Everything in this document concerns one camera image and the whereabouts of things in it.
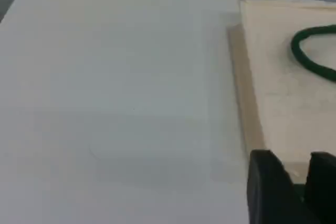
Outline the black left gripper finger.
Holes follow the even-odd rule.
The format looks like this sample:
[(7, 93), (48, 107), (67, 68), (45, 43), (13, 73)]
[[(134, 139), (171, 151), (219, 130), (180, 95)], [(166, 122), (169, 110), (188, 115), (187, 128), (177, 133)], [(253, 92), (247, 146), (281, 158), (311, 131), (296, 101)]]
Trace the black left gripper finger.
[(321, 223), (335, 223), (335, 156), (311, 153), (304, 200)]
[(247, 206), (250, 223), (319, 223), (296, 193), (282, 162), (269, 150), (250, 152)]

